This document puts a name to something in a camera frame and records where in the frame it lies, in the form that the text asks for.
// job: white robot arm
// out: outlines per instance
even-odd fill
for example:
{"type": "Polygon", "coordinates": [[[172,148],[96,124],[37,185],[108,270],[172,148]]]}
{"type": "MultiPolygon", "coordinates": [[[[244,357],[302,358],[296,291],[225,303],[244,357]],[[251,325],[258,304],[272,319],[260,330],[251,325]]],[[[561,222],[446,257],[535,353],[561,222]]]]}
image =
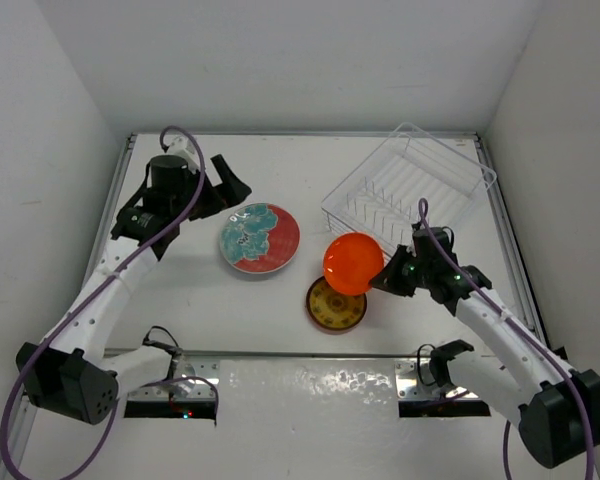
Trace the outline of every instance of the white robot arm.
{"type": "Polygon", "coordinates": [[[25,375],[24,386],[31,403],[97,424],[128,392],[170,377],[173,359],[180,353],[172,345],[145,339],[142,347],[117,357],[105,359],[104,351],[133,291],[179,234],[178,226],[164,234],[166,226],[183,214],[189,220],[214,215],[238,205],[251,193],[222,156],[216,155],[211,161],[222,180],[216,186],[197,170],[186,141],[177,139],[165,155],[151,159],[140,188],[118,213],[112,238],[95,271],[67,317],[45,338],[52,338],[52,333],[57,336],[41,352],[38,345],[25,343],[17,354],[16,363],[25,375]],[[199,191],[197,202],[186,211],[195,202],[194,191],[199,191]],[[151,247],[138,253],[139,245],[145,243],[151,247]],[[85,300],[105,281],[110,282],[108,287],[85,307],[85,300]],[[79,307],[82,311],[59,331],[79,307]]]}
{"type": "Polygon", "coordinates": [[[600,377],[593,370],[578,372],[547,350],[480,270],[458,267],[447,228],[431,228],[423,220],[412,237],[412,246],[399,246],[371,285],[401,296],[428,290],[496,355],[480,356],[462,340],[437,347],[425,368],[433,379],[427,384],[443,390],[461,386],[478,395],[518,429],[529,453],[547,468],[583,453],[587,443],[600,444],[600,377]]]}

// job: plastic container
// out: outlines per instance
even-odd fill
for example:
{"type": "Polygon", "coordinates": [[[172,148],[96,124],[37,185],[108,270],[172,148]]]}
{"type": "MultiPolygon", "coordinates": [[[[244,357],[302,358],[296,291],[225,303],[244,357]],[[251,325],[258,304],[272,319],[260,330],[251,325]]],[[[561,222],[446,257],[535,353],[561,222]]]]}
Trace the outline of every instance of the plastic container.
{"type": "Polygon", "coordinates": [[[334,234],[367,233],[391,257],[411,242],[421,197],[431,225],[456,229],[495,180],[492,169],[403,123],[324,199],[322,211],[334,234]]]}

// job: plate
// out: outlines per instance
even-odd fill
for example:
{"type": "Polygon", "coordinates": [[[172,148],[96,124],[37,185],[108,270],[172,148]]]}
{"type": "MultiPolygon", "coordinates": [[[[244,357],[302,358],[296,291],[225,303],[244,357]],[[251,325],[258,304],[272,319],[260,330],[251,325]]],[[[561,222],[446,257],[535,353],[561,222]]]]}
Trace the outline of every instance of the plate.
{"type": "Polygon", "coordinates": [[[336,292],[324,277],[313,282],[307,292],[307,311],[318,326],[332,332],[346,332],[355,327],[367,311],[367,296],[336,292]]]}
{"type": "Polygon", "coordinates": [[[233,213],[220,233],[220,251],[230,265],[246,273],[284,267],[300,244],[300,228],[286,210],[254,203],[233,213]]]}

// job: clear plastic dish rack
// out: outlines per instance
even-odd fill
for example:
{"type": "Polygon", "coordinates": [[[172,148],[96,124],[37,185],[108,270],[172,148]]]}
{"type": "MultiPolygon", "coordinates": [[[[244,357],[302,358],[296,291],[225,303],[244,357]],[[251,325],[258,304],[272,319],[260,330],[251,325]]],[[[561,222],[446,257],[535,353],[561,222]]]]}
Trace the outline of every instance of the clear plastic dish rack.
{"type": "Polygon", "coordinates": [[[322,211],[334,234],[367,233],[390,257],[411,242],[421,197],[432,225],[458,228],[495,180],[492,169],[403,123],[324,199],[322,211]]]}

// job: metal frame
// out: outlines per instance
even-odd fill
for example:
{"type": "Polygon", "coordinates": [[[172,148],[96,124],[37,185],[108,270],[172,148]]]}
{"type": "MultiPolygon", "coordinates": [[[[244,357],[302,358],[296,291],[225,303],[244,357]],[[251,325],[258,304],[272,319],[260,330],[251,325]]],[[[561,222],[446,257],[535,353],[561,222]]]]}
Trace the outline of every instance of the metal frame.
{"type": "MultiPolygon", "coordinates": [[[[115,213],[115,206],[118,201],[118,196],[120,195],[120,191],[122,189],[122,183],[124,177],[127,172],[127,168],[129,166],[129,162],[131,160],[131,155],[133,153],[133,148],[135,146],[136,138],[140,133],[157,133],[153,132],[138,132],[131,134],[123,146],[120,156],[118,158],[118,163],[116,165],[116,169],[111,181],[111,187],[109,189],[109,193],[107,195],[107,200],[103,209],[102,218],[100,224],[98,226],[98,232],[94,241],[94,246],[91,251],[91,256],[89,257],[89,263],[85,272],[85,277],[83,283],[86,282],[93,272],[95,268],[95,262],[101,256],[102,250],[106,243],[106,239],[109,233],[109,225],[113,219],[113,215],[115,213]]],[[[478,137],[475,132],[431,132],[437,138],[449,139],[449,138],[462,138],[462,139],[470,139],[475,142],[476,151],[478,153],[478,158],[480,163],[488,166],[489,168],[493,168],[493,163],[489,156],[489,153],[482,142],[482,140],[478,137]]],[[[203,135],[257,135],[257,136],[320,136],[320,137],[386,137],[386,131],[367,131],[367,132],[329,132],[329,131],[303,131],[303,132],[294,132],[294,131],[276,131],[276,132],[244,132],[244,131],[236,131],[236,132],[218,132],[218,131],[201,131],[200,134],[203,135]]],[[[509,216],[507,214],[507,209],[504,203],[504,199],[502,197],[502,192],[500,190],[500,186],[498,181],[492,185],[489,189],[489,201],[491,203],[491,207],[493,210],[494,218],[496,221],[496,226],[498,230],[498,235],[500,238],[500,243],[502,245],[503,251],[505,253],[505,260],[507,264],[507,270],[509,273],[509,277],[513,286],[513,293],[516,298],[516,303],[520,305],[520,308],[523,312],[521,315],[521,320],[525,322],[536,334],[536,336],[540,339],[541,342],[547,343],[546,336],[544,334],[544,328],[542,325],[542,320],[537,310],[537,305],[533,298],[533,293],[531,289],[531,285],[529,284],[529,280],[527,278],[526,269],[524,267],[524,262],[522,260],[522,256],[520,254],[520,250],[518,248],[518,244],[513,232],[513,228],[511,226],[511,221],[509,220],[509,216]]],[[[120,350],[107,350],[107,354],[114,354],[116,352],[120,352],[120,350]]],[[[333,356],[329,355],[310,355],[310,354],[278,354],[278,353],[251,353],[251,352],[188,352],[187,355],[192,355],[197,357],[210,357],[213,356],[218,360],[218,364],[221,360],[224,359],[242,359],[242,360],[252,360],[257,358],[324,358],[324,359],[339,359],[339,358],[394,358],[396,364],[400,366],[400,368],[396,368],[396,378],[398,375],[402,375],[405,372],[402,372],[401,368],[403,364],[407,364],[405,362],[409,362],[408,365],[413,363],[414,360],[410,359],[410,357],[400,357],[395,358],[394,355],[374,355],[374,356],[365,356],[365,355],[342,355],[342,354],[334,354],[333,356]]],[[[396,394],[399,396],[399,392],[405,390],[397,390],[396,394]]],[[[29,435],[31,434],[31,430],[33,428],[33,422],[35,420],[35,414],[37,409],[33,407],[26,397],[23,397],[20,405],[17,407],[17,411],[14,414],[13,424],[9,434],[9,445],[11,446],[11,453],[14,458],[15,463],[18,465],[21,463],[22,458],[24,456],[24,451],[26,448],[26,444],[29,439],[29,435]]],[[[0,463],[0,480],[5,480],[8,478],[7,471],[4,468],[2,462],[0,463]]]]}

